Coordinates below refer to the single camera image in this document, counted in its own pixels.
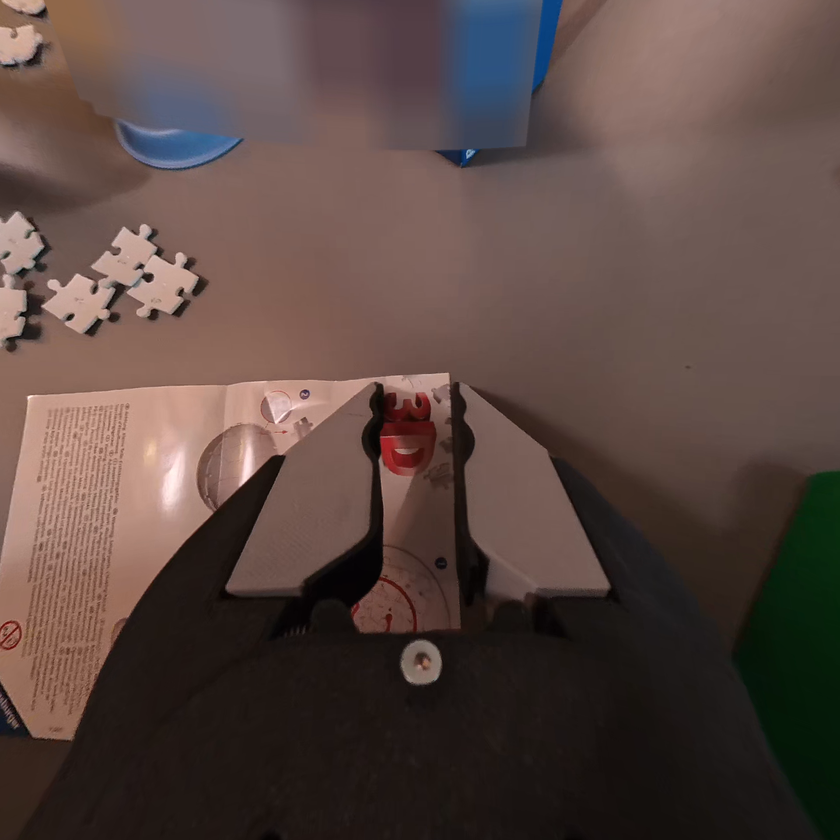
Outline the green box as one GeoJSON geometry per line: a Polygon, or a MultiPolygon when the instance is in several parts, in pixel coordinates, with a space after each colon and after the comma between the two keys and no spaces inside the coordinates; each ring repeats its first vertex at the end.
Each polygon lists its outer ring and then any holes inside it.
{"type": "Polygon", "coordinates": [[[839,473],[807,480],[735,660],[765,737],[822,838],[839,838],[839,473]]]}

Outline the cartoon printed puzzle box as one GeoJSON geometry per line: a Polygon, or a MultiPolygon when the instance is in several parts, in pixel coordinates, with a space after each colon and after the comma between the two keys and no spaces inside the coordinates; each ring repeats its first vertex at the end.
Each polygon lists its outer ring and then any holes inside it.
{"type": "MultiPolygon", "coordinates": [[[[548,75],[563,3],[563,1],[542,1],[531,98],[534,98],[543,87],[545,78],[548,75]]],[[[479,152],[481,152],[480,149],[436,150],[436,154],[460,169],[470,165],[479,152]]]]}

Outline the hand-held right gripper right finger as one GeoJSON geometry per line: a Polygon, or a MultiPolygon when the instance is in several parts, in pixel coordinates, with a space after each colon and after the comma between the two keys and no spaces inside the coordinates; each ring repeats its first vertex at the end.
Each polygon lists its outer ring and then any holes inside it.
{"type": "Polygon", "coordinates": [[[465,603],[607,596],[607,575],[549,451],[466,383],[453,384],[451,408],[465,603]]]}

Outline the scattered white puzzle pieces group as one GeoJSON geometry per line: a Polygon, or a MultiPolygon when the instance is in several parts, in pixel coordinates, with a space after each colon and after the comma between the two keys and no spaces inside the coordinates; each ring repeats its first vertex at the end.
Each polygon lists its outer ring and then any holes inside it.
{"type": "Polygon", "coordinates": [[[35,268],[46,245],[20,211],[1,221],[1,344],[20,338],[27,324],[27,291],[19,277],[35,268]]]}

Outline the white instruction leaflet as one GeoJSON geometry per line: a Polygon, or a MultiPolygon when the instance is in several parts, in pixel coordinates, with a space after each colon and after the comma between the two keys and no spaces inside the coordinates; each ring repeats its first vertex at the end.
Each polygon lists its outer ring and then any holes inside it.
{"type": "Polygon", "coordinates": [[[364,633],[460,628],[447,373],[28,398],[1,565],[2,736],[69,740],[132,609],[165,563],[274,455],[370,382],[384,427],[384,563],[364,633]]]}

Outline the blue round plastic puzzle stand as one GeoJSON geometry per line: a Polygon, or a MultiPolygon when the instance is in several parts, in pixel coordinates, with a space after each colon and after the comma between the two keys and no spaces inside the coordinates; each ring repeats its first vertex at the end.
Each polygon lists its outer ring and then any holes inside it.
{"type": "Polygon", "coordinates": [[[242,143],[242,139],[182,129],[148,129],[115,119],[122,148],[139,163],[163,171],[185,171],[212,163],[242,143]]]}

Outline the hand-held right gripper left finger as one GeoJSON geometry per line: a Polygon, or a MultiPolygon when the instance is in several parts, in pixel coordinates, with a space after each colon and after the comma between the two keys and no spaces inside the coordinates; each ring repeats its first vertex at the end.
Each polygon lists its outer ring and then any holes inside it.
{"type": "Polygon", "coordinates": [[[363,385],[282,457],[226,584],[239,597],[362,597],[382,571],[382,384],[363,385]]]}

